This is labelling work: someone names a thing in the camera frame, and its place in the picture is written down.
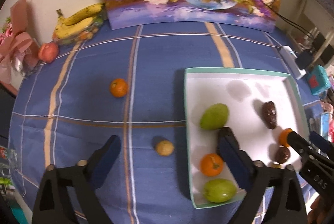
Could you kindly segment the person's right hand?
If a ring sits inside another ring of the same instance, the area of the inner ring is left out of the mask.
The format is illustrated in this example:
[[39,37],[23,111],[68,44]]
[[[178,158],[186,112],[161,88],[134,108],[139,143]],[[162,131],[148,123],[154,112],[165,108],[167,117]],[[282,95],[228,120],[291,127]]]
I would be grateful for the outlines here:
[[307,215],[307,223],[333,223],[333,203],[325,201],[323,197],[318,196],[311,205],[311,210]]

